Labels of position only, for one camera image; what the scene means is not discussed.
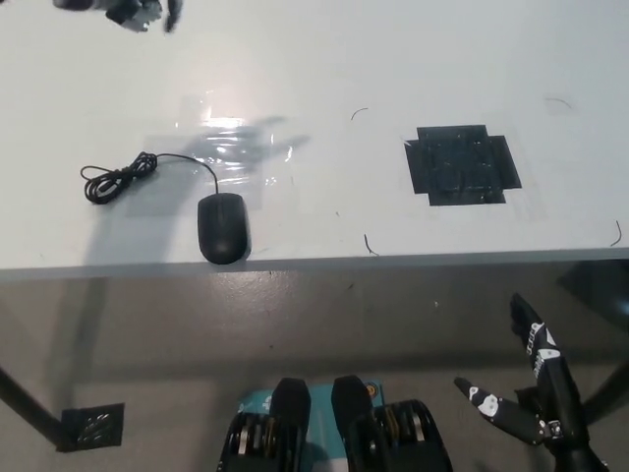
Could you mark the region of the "white and black left hand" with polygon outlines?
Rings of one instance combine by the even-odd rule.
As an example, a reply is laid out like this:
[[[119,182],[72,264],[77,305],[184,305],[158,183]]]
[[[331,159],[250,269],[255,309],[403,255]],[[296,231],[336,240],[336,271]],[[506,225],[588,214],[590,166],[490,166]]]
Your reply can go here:
[[[147,32],[166,13],[163,29],[171,33],[181,19],[184,1],[167,0],[166,9],[159,0],[54,0],[52,4],[74,13],[103,12],[109,21],[133,32]]]

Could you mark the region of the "black and white right hand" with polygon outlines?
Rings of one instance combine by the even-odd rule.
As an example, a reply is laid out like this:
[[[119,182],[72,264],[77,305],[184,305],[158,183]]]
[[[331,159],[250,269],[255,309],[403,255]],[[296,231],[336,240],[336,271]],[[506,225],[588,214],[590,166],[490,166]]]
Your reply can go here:
[[[511,401],[464,379],[456,387],[482,418],[523,443],[549,448],[589,446],[590,435],[579,390],[547,324],[519,294],[510,301],[512,330],[521,340],[536,384]]]

